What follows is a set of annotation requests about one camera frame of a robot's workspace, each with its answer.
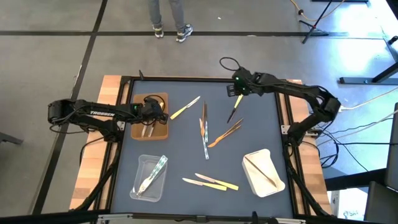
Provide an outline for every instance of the person's legs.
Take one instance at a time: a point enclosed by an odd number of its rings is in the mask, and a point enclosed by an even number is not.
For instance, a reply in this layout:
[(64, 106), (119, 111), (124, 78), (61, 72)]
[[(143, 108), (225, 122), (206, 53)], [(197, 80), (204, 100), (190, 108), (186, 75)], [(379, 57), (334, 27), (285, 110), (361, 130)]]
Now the person's legs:
[(160, 15), (159, 0), (148, 0), (149, 16), (152, 22), (155, 36), (157, 38), (163, 37), (162, 30), (162, 16)]
[(191, 24), (184, 23), (184, 11), (182, 8), (182, 0), (169, 0), (172, 8), (175, 28), (177, 29), (177, 42), (184, 42), (184, 40), (191, 35), (193, 27)]
[(182, 9), (182, 0), (169, 0), (169, 3), (172, 8), (175, 28), (177, 29), (177, 32), (183, 32), (185, 23), (184, 11)]

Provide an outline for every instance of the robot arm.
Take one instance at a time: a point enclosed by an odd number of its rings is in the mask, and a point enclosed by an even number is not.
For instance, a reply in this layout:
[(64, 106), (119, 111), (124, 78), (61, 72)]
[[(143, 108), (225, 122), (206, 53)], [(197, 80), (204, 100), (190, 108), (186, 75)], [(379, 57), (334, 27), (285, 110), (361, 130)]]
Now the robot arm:
[(268, 73), (255, 72), (239, 66), (232, 79), (234, 85), (227, 86), (228, 96), (248, 95), (257, 93), (283, 93), (305, 99), (313, 113), (300, 123), (293, 123), (287, 131), (289, 143), (298, 146), (305, 133), (320, 122), (333, 121), (340, 108), (340, 102), (321, 86), (306, 86), (280, 80)]
[[(114, 119), (106, 121), (93, 118), (90, 115), (107, 116)], [(107, 142), (118, 142), (121, 140), (118, 121), (131, 124), (158, 121), (166, 124), (168, 114), (163, 113), (158, 101), (147, 97), (142, 103), (131, 103), (125, 105), (105, 105), (92, 103), (85, 100), (57, 100), (49, 104), (48, 121), (55, 125), (71, 123), (80, 126), (86, 132), (97, 130)]]

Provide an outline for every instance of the black metal frame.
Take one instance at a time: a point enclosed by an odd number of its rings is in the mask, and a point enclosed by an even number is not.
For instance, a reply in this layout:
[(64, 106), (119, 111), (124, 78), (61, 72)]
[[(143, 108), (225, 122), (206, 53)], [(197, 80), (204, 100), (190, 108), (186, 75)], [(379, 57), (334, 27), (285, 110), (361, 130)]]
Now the black metal frame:
[[(292, 125), (294, 121), (293, 121), (292, 106), (290, 104), (290, 97), (289, 97), (289, 95), (285, 94), (284, 98), (285, 98), (286, 111), (287, 111), (287, 120), (289, 122), (289, 125)], [(283, 145), (289, 145), (289, 142), (288, 142), (287, 138), (284, 138), (284, 141), (282, 141), (282, 144)], [(301, 181), (305, 184), (304, 172), (303, 172), (303, 167), (302, 167), (302, 163), (301, 163), (299, 147), (292, 146), (292, 150), (293, 150), (293, 155), (294, 155), (294, 159), (295, 159), (295, 163), (296, 163), (297, 174), (300, 177)], [(306, 198), (304, 197), (303, 192), (301, 192), (301, 198), (303, 200), (304, 214), (311, 215), (310, 206), (309, 206)]]
[(371, 170), (358, 174), (343, 175), (339, 177), (325, 179), (327, 190), (344, 190), (355, 187), (369, 186), (371, 181), (385, 185), (386, 168)]
[[(312, 0), (313, 2), (328, 2), (329, 0)], [(342, 0), (333, 0), (333, 2), (341, 2)], [(367, 3), (369, 0), (345, 0), (344, 2), (362, 2)]]
[(398, 73), (398, 62), (394, 63), (373, 78), (341, 77), (340, 84), (398, 85), (398, 78), (390, 78), (396, 73)]
[[(134, 82), (135, 81), (153, 81), (153, 82), (218, 82), (218, 83), (233, 83), (233, 80), (230, 78), (210, 78), (210, 77), (122, 77), (121, 79), (121, 84), (120, 84), (120, 89), (118, 93), (118, 99), (121, 99), (121, 94), (123, 93), (123, 87), (126, 84), (126, 80), (130, 81), (129, 83), (129, 90), (128, 90), (128, 95), (127, 95), (127, 102), (131, 101), (132, 97), (132, 90), (134, 88)], [(281, 113), (281, 108), (280, 108), (280, 102), (277, 101), (277, 112), (280, 118), (282, 118), (282, 113)], [(119, 150), (119, 155), (121, 154), (121, 146), (122, 142), (118, 142), (118, 149)], [(299, 164), (299, 170), (301, 171), (302, 174), (302, 166), (301, 166), (301, 160), (297, 161), (297, 164)], [(116, 184), (116, 177), (117, 177), (117, 171), (118, 169), (115, 169), (114, 174), (111, 176), (111, 182), (109, 185), (109, 192), (108, 192), (108, 197), (106, 199), (106, 207), (105, 209), (110, 210), (111, 204), (112, 204), (112, 199), (113, 199), (113, 194), (114, 194), (114, 186)], [(294, 189), (294, 184), (293, 184), (293, 179), (291, 178), (290, 175), (287, 175), (288, 182), (289, 182), (289, 192), (290, 192), (290, 199), (291, 199), (291, 205), (292, 205), (292, 211), (294, 216), (298, 214), (297, 210), (297, 199), (295, 198), (295, 189)], [(96, 201), (101, 200), (101, 194), (98, 195)], [(305, 203), (307, 206), (307, 212), (306, 214), (310, 214), (309, 206), (307, 203)], [(169, 220), (190, 220), (190, 221), (195, 221), (195, 222), (209, 222), (209, 221), (225, 221), (225, 222), (250, 222), (252, 220), (252, 217), (219, 217), (219, 216), (201, 216), (201, 215), (165, 215), (165, 214), (142, 214), (142, 213), (133, 213), (134, 218), (146, 218), (146, 219), (169, 219)], [(259, 220), (268, 220), (270, 219), (269, 217), (259, 217)]]
[(0, 143), (9, 142), (13, 144), (22, 144), (24, 140), (15, 138), (14, 136), (10, 136), (8, 134), (0, 133)]

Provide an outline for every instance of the dark gray tabletop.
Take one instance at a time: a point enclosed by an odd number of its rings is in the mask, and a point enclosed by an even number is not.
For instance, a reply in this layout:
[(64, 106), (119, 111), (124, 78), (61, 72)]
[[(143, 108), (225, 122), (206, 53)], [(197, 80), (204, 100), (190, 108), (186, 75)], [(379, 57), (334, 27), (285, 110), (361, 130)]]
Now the dark gray tabletop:
[[(398, 142), (398, 113), (394, 114), (391, 129), (391, 143)], [(398, 190), (398, 145), (390, 146), (387, 159), (386, 185)]]
[[(177, 118), (169, 120), (166, 140), (133, 140), (131, 125), (126, 126), (112, 212), (249, 217), (256, 211), (262, 217), (292, 218), (275, 96), (245, 96), (232, 121), (226, 124), (237, 99), (227, 96), (226, 86), (227, 83), (134, 82), (133, 94), (168, 93), (170, 115), (197, 96), (201, 98)], [(208, 161), (205, 160), (199, 126), (203, 100), (208, 105), (209, 144), (238, 119), (244, 118), (239, 130), (209, 148)], [(243, 156), (260, 149), (270, 150), (279, 177), (286, 184), (283, 191), (264, 198), (253, 194), (242, 168)], [(163, 195), (158, 202), (133, 200), (129, 196), (138, 157), (142, 154), (169, 158)], [(238, 185), (239, 190), (224, 192), (182, 180), (185, 177), (202, 181), (195, 173)]]

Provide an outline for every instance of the table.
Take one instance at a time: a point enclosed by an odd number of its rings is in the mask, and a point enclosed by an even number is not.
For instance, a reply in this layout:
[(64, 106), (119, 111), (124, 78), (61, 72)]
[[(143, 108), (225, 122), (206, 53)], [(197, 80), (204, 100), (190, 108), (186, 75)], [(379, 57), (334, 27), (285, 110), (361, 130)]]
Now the table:
[[(103, 84), (98, 97), (98, 103), (107, 103), (114, 105), (116, 103), (116, 100), (120, 100), (121, 103), (130, 102), (131, 91), (129, 92), (128, 84), (125, 83), (126, 80), (128, 80), (128, 77), (121, 77), (118, 75), (104, 76)], [(306, 102), (303, 99), (295, 97), (289, 97), (289, 99), (294, 121), (301, 121), (306, 118), (308, 116), (308, 108)], [(280, 100), (284, 102), (283, 95), (280, 95)], [(284, 122), (285, 124), (287, 124), (288, 110), (285, 107), (284, 103), (281, 103), (281, 106)], [(100, 137), (99, 133), (90, 133), (88, 136), (88, 141), (91, 141), (98, 137)], [(314, 139), (308, 137), (306, 137), (304, 141), (315, 143)], [(107, 164), (104, 164), (104, 161), (107, 160), (107, 158), (108, 160), (111, 160), (113, 158), (114, 152), (116, 150), (116, 145), (113, 144), (112, 146), (108, 146), (108, 150), (106, 150), (106, 146), (106, 142), (98, 141), (86, 147), (76, 180), (75, 190), (73, 193), (70, 208), (75, 208), (82, 203), (84, 198), (93, 190), (93, 187), (98, 182), (101, 172), (103, 172), (104, 168), (106, 168)], [(319, 162), (318, 151), (313, 148), (313, 146), (307, 144), (301, 144), (299, 146), (299, 151), (306, 186), (315, 197), (317, 202), (322, 206), (322, 208), (328, 213), (331, 213), (330, 204), (326, 194), (325, 181), (323, 180), (322, 168)], [(292, 162), (295, 165), (294, 156), (292, 157)], [(98, 209), (111, 207), (111, 203), (109, 201), (111, 201), (113, 197), (112, 193), (114, 191), (114, 185), (109, 183), (115, 181), (115, 178), (112, 178), (108, 181), (107, 185), (102, 191), (101, 200), (97, 200), (96, 203), (94, 203), (90, 208)], [(305, 205), (302, 201), (300, 190), (297, 188), (297, 186), (295, 186), (295, 200), (295, 206), (297, 207), (298, 213), (304, 214)]]

